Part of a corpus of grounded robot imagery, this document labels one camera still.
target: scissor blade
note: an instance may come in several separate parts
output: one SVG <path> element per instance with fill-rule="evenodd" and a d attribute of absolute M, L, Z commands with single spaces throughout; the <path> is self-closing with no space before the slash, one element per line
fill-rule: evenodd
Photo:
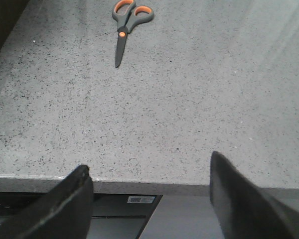
<path fill-rule="evenodd" d="M 118 36 L 118 44 L 116 45 L 116 53 L 115 53 L 115 68 L 118 68 L 122 61 L 125 43 L 128 35 L 125 34 L 124 37 Z"/>

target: scissors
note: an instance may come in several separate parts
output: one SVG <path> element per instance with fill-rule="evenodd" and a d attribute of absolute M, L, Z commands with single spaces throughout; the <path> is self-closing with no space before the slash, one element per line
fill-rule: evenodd
<path fill-rule="evenodd" d="M 124 14 L 118 14 L 118 10 L 124 5 L 129 5 L 127 10 Z M 137 16 L 139 12 L 146 12 L 147 14 L 145 16 Z M 128 34 L 136 25 L 151 21 L 154 18 L 154 12 L 148 6 L 136 7 L 134 0 L 121 0 L 114 5 L 112 17 L 118 22 L 118 43 L 115 53 L 115 68 L 118 68 L 122 61 Z"/>

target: white sticker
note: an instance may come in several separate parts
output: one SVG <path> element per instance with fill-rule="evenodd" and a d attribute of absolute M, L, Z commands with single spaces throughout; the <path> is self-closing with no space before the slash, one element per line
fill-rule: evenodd
<path fill-rule="evenodd" d="M 155 197 L 129 196 L 128 203 L 153 203 Z"/>

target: gray scissor handle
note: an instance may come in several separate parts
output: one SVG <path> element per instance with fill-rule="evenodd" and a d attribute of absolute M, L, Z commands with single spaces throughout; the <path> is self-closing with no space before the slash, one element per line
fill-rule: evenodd
<path fill-rule="evenodd" d="M 125 13 L 123 15 L 118 14 L 118 10 L 120 7 L 122 7 L 125 4 L 129 4 L 128 9 L 126 9 Z M 114 18 L 118 22 L 118 29 L 121 27 L 124 27 L 127 23 L 129 16 L 132 12 L 132 9 L 136 6 L 134 0 L 121 0 L 117 4 L 114 5 L 112 9 L 112 18 Z"/>
<path fill-rule="evenodd" d="M 137 16 L 139 12 L 146 12 L 145 16 Z M 148 6 L 138 6 L 132 10 L 130 19 L 126 23 L 126 28 L 130 33 L 136 25 L 149 22 L 154 18 L 153 10 Z"/>

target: speckled gray countertop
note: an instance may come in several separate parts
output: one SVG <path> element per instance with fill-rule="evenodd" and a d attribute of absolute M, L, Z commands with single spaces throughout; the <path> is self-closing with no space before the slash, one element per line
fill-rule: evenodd
<path fill-rule="evenodd" d="M 140 0 L 114 67 L 115 0 L 31 0 L 0 52 L 0 191 L 87 164 L 96 192 L 201 194 L 212 151 L 299 189 L 299 0 Z"/>

